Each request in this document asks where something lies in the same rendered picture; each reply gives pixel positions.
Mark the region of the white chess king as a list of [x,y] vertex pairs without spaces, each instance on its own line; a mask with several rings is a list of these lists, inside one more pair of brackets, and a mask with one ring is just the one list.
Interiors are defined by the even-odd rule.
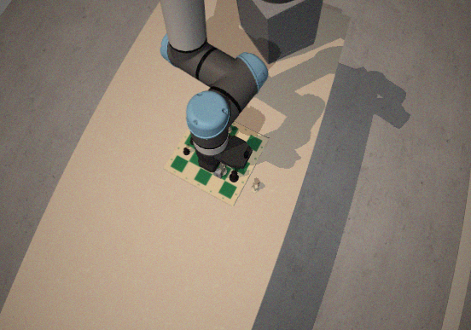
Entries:
[[222,171],[222,176],[224,176],[227,173],[227,169],[225,168],[225,164],[221,163],[219,165],[219,169]]

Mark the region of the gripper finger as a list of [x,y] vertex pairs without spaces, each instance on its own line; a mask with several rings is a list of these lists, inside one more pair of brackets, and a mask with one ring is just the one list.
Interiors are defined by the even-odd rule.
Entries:
[[[216,174],[217,173],[217,174]],[[213,172],[213,175],[215,177],[218,177],[218,178],[222,178],[222,171],[220,169],[217,168],[217,170],[215,170],[215,172]]]

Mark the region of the green and cream chessboard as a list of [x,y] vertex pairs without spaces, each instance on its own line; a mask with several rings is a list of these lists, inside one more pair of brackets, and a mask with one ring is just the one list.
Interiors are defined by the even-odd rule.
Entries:
[[[220,179],[215,177],[213,172],[209,172],[201,168],[198,163],[195,147],[190,144],[191,135],[189,128],[183,135],[183,138],[175,148],[172,156],[168,159],[163,169],[218,198],[219,200],[222,200],[230,206],[233,206],[249,178],[253,167],[256,165],[259,156],[262,154],[265,145],[269,141],[269,138],[262,136],[235,121],[230,128],[232,129],[232,132],[229,133],[229,135],[241,138],[253,150],[244,169],[231,168],[225,165],[227,173]],[[187,148],[190,151],[189,155],[183,154],[183,148]],[[237,175],[239,177],[237,182],[230,181],[230,174],[233,170],[237,171]]]

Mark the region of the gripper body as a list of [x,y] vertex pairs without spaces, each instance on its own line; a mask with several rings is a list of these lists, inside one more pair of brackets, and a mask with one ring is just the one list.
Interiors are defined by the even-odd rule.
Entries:
[[224,144],[218,148],[204,149],[193,143],[199,166],[209,172],[215,172],[220,162],[231,168],[244,169],[253,152],[244,140],[229,133]]

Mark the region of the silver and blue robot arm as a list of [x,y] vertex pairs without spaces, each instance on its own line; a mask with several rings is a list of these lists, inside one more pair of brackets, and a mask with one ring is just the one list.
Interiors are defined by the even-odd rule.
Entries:
[[186,122],[192,139],[200,148],[218,148],[259,93],[268,69],[252,53],[243,52],[235,59],[207,42],[204,0],[160,0],[160,5],[166,25],[162,57],[211,87],[188,102]]

